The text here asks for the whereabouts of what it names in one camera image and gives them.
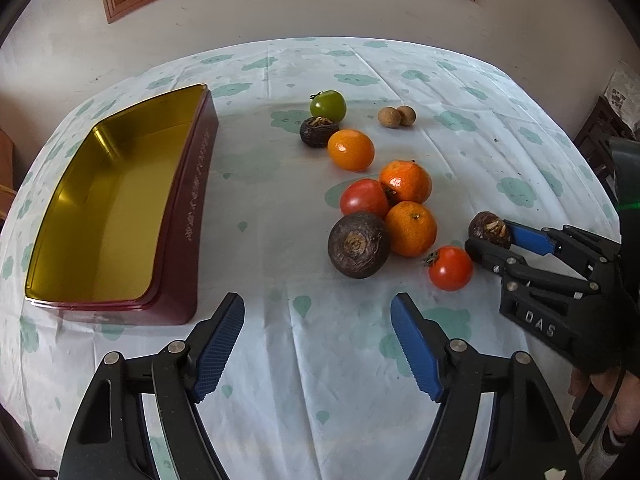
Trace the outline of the person right hand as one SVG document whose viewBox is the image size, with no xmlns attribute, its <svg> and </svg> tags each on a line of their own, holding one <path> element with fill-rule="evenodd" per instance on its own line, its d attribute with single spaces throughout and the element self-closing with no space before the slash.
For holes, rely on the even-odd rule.
<svg viewBox="0 0 640 480">
<path fill-rule="evenodd" d="M 612 398 L 618 376 L 622 370 L 619 367 L 612 368 L 602 374 L 588 375 L 572 369 L 570 374 L 570 388 L 568 393 L 574 398 L 582 396 L 589 386 L 593 386 L 604 396 Z M 617 391 L 617 396 L 608 418 L 608 428 L 616 436 L 630 436 L 636 430 L 640 415 L 640 385 L 639 378 L 625 373 L 622 385 Z"/>
</svg>

